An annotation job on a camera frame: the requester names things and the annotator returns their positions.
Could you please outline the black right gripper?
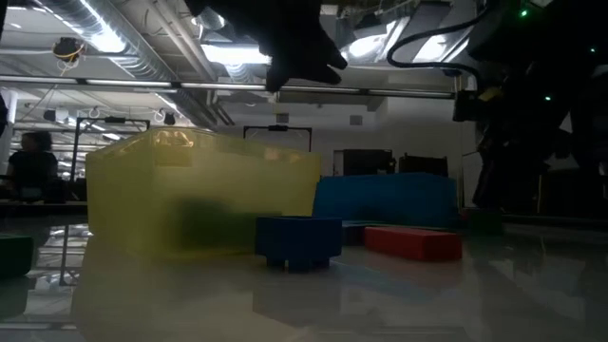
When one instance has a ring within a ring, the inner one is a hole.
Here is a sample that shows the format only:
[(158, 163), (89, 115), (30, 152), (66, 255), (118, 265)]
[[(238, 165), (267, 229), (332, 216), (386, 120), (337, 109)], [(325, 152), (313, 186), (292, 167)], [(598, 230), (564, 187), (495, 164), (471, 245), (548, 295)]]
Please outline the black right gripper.
[(565, 159), (571, 154), (571, 134), (561, 129), (561, 123), (572, 103), (570, 66), (512, 67), (477, 90), (456, 92), (453, 120), (484, 126), (479, 144), (483, 165), (474, 193), (479, 208), (502, 206), (505, 149), (534, 158), (513, 161), (510, 208), (537, 208), (542, 160), (552, 155)]

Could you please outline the red rectangular block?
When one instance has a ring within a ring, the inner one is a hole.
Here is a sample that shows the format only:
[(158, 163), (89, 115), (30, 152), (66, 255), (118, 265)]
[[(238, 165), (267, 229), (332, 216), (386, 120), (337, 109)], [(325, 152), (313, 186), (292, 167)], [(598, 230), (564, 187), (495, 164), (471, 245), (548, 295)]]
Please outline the red rectangular block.
[(418, 261), (455, 261), (463, 255), (459, 235), (415, 228), (366, 227), (364, 245), (380, 254)]

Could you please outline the small green block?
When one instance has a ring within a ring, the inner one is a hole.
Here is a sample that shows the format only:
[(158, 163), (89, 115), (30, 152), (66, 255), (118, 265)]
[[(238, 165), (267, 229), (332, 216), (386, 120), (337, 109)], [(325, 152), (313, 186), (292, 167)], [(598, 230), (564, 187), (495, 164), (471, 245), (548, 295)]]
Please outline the small green block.
[(219, 202), (185, 199), (179, 206), (178, 219), (179, 246), (202, 249), (233, 245), (242, 215), (228, 210)]
[(467, 227), (476, 235), (497, 236), (504, 232), (500, 212), (474, 209), (467, 212)]
[(240, 217), (238, 237), (245, 246), (253, 246), (255, 243), (258, 213), (243, 213)]

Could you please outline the long green block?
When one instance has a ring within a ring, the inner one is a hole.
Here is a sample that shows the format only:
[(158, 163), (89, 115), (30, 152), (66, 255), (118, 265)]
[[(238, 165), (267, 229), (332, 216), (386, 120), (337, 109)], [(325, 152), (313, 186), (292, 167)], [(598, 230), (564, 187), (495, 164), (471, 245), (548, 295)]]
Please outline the long green block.
[(26, 275), (31, 268), (33, 239), (0, 234), (0, 279)]

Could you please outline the ceiling light panel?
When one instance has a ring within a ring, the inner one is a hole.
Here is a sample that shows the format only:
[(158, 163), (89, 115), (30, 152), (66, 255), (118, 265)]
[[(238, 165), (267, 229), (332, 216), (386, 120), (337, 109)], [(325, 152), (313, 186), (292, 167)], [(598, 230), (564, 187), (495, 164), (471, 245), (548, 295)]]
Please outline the ceiling light panel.
[(271, 58), (259, 52), (258, 47), (201, 45), (207, 59), (223, 65), (269, 65)]

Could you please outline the black monitor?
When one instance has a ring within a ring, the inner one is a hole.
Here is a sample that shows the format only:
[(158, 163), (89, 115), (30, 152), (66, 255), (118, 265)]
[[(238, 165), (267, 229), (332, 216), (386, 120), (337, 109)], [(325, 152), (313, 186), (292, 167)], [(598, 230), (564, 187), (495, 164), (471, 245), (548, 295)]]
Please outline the black monitor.
[(343, 149), (333, 151), (335, 176), (394, 174), (396, 159), (386, 149)]
[(399, 158), (400, 173), (427, 173), (441, 177), (448, 176), (447, 157), (430, 158), (405, 154)]

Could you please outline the teal plastic bin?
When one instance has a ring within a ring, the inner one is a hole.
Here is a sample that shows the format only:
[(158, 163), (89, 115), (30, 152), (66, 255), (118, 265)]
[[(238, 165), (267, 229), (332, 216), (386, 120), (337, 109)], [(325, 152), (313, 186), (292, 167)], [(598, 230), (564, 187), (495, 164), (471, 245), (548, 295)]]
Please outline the teal plastic bin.
[(448, 227), (459, 219), (456, 184), (425, 173), (327, 177), (316, 186), (313, 215)]

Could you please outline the long horizontal light bar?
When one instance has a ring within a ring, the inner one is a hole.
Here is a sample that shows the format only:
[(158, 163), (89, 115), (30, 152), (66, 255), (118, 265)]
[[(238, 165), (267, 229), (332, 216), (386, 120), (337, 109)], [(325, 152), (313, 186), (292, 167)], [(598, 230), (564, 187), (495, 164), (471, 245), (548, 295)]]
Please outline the long horizontal light bar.
[[(112, 80), (87, 79), (48, 76), (18, 76), (0, 74), (0, 83), (32, 84), (52, 86), (106, 86), (124, 88), (143, 88), (148, 90), (233, 90), (233, 91), (265, 91), (265, 85), (259, 84), (232, 84), (232, 83), (190, 83), (178, 81), (141, 81), (141, 80)], [(317, 93), (370, 97), (420, 98), (436, 100), (453, 100), (456, 95), (451, 91), (428, 91), (417, 89), (389, 89), (389, 88), (359, 88), (339, 86), (315, 85), (284, 85), (280, 91), (296, 93)]]

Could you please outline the long purple block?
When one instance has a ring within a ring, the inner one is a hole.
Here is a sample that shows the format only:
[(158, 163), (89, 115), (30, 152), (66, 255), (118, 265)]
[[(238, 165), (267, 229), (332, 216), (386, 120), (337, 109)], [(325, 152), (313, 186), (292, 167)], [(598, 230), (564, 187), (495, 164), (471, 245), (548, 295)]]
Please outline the long purple block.
[(343, 246), (363, 246), (365, 244), (365, 225), (344, 225), (342, 227)]

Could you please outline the small blue block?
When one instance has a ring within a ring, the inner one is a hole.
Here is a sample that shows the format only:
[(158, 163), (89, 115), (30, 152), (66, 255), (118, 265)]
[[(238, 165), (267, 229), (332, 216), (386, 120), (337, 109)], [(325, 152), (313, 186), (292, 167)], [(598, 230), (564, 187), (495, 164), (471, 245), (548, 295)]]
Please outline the small blue block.
[(342, 251), (342, 220), (303, 216), (258, 217), (255, 254), (273, 269), (327, 269)]

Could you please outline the yellow translucent plastic bin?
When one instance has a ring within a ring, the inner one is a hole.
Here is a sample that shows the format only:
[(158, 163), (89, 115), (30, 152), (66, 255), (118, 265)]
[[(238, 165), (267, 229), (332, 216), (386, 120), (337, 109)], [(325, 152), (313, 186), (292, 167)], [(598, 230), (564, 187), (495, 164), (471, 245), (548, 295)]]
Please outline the yellow translucent plastic bin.
[(149, 259), (250, 254), (254, 245), (185, 249), (183, 200), (219, 202), (238, 214), (308, 216), (321, 176), (315, 153), (202, 129), (154, 128), (87, 154), (88, 225), (112, 250)]

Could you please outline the person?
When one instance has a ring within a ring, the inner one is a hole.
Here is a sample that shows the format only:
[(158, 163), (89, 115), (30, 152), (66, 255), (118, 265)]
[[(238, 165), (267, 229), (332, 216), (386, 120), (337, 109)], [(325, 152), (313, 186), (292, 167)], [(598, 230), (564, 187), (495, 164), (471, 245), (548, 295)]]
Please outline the person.
[(47, 131), (21, 136), (21, 149), (9, 157), (8, 188), (18, 200), (42, 200), (57, 178), (58, 161), (51, 153), (52, 138)]

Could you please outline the black station frame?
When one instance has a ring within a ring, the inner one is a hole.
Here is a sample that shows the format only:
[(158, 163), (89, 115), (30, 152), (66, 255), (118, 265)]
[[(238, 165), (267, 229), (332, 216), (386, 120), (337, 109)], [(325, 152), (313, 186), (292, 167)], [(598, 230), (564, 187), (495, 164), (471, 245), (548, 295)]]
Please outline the black station frame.
[(309, 134), (308, 138), (308, 152), (312, 152), (313, 146), (313, 129), (311, 127), (294, 127), (282, 124), (274, 124), (274, 125), (244, 125), (242, 128), (242, 139), (247, 139), (247, 132), (250, 129), (262, 129), (270, 132), (287, 132), (287, 131), (306, 131)]

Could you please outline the silver rectangular air duct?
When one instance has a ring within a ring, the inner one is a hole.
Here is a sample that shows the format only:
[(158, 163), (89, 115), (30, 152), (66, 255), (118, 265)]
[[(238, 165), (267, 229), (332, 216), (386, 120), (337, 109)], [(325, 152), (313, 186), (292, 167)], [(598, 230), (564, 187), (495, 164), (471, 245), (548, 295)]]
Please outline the silver rectangular air duct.
[(350, 67), (388, 68), (388, 57), (405, 64), (451, 63), (465, 50), (470, 28), (390, 49), (412, 35), (467, 22), (486, 4), (487, 0), (379, 0), (366, 9), (345, 7), (336, 20), (334, 41)]

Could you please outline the silver spiral air duct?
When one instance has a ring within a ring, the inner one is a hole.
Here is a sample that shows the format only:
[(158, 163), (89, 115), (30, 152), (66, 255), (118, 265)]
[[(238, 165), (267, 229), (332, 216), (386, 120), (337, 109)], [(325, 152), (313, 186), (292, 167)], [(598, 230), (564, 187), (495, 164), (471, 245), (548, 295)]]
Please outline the silver spiral air duct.
[(138, 80), (176, 75), (110, 0), (33, 0)]

